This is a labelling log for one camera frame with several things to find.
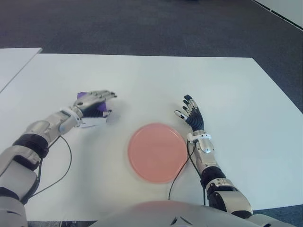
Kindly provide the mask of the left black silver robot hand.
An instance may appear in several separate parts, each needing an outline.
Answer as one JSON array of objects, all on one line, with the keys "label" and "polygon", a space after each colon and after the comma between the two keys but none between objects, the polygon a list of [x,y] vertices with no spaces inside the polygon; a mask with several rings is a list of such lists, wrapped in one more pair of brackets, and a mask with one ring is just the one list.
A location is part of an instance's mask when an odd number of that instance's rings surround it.
[{"label": "left black silver robot hand", "polygon": [[108,90],[90,91],[74,102],[83,118],[107,118],[112,110],[99,110],[109,99],[117,98],[116,93]]}]

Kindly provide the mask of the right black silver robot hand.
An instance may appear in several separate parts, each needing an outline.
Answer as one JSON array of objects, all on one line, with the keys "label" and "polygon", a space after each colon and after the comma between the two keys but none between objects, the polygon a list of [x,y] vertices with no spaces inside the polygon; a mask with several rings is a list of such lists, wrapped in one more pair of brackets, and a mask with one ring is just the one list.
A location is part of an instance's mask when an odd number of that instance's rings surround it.
[{"label": "right black silver robot hand", "polygon": [[195,100],[190,95],[185,95],[183,99],[182,109],[186,113],[182,113],[179,110],[175,110],[176,116],[186,122],[192,129],[192,132],[204,130],[204,120]]}]

